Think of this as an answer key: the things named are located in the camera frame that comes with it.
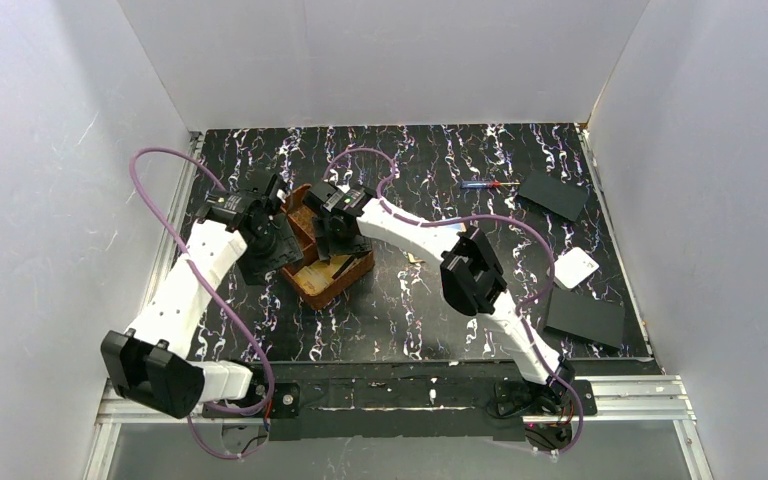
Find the brown woven basket card holder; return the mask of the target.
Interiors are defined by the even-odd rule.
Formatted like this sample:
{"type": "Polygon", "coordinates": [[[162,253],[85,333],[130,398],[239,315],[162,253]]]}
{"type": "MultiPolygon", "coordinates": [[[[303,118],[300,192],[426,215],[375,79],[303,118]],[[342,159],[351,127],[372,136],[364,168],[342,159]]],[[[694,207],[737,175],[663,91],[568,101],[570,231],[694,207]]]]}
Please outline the brown woven basket card holder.
{"type": "Polygon", "coordinates": [[[303,204],[303,197],[310,187],[311,184],[306,183],[294,189],[283,207],[303,257],[284,266],[280,273],[308,306],[321,310],[371,272],[375,257],[368,251],[320,259],[314,229],[315,213],[303,204]]]}

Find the yellow VIP card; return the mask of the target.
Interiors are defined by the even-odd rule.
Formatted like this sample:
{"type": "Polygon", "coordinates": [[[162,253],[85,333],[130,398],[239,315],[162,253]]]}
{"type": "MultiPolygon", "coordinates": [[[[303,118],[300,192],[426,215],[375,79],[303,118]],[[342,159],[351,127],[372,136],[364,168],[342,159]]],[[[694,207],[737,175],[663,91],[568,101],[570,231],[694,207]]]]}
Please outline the yellow VIP card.
{"type": "Polygon", "coordinates": [[[337,295],[353,283],[348,275],[348,266],[336,261],[315,261],[302,267],[292,279],[303,293],[311,297],[337,295]]]}

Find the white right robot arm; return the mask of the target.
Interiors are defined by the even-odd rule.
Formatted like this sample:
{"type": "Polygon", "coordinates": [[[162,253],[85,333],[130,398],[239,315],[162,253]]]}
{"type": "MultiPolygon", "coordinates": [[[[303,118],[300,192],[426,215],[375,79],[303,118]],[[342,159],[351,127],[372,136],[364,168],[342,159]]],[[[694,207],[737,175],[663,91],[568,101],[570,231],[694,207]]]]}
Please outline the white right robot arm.
{"type": "Polygon", "coordinates": [[[469,220],[432,222],[417,217],[368,187],[318,182],[302,196],[314,215],[321,258],[344,255],[378,240],[411,253],[440,272],[441,295],[454,311],[488,322],[506,341],[506,351],[524,381],[561,399],[572,370],[536,329],[522,320],[504,271],[485,233],[469,220]]]}

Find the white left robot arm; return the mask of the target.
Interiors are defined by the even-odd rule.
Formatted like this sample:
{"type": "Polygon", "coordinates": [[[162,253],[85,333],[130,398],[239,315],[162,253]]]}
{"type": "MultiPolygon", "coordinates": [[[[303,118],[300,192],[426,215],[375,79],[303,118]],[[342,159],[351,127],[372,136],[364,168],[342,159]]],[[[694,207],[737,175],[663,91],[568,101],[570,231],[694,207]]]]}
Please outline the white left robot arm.
{"type": "Polygon", "coordinates": [[[181,419],[200,403],[246,397],[252,371],[239,362],[190,362],[203,312],[232,268],[248,285],[304,257],[282,206],[290,190],[278,174],[255,173],[235,192],[213,190],[155,295],[100,351],[115,392],[181,419]]]}

